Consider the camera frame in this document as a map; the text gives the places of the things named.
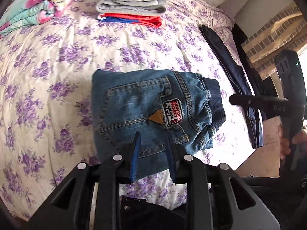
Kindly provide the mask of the person's right hand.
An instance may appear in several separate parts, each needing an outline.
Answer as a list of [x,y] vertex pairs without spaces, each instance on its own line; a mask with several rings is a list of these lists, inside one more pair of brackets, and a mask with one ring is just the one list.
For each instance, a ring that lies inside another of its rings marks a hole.
[[306,125],[303,126],[303,129],[298,132],[290,141],[288,138],[284,137],[284,131],[282,124],[278,126],[278,135],[279,135],[279,156],[281,160],[284,160],[290,153],[291,148],[290,144],[299,144],[301,146],[301,151],[306,155],[307,147],[307,131]]

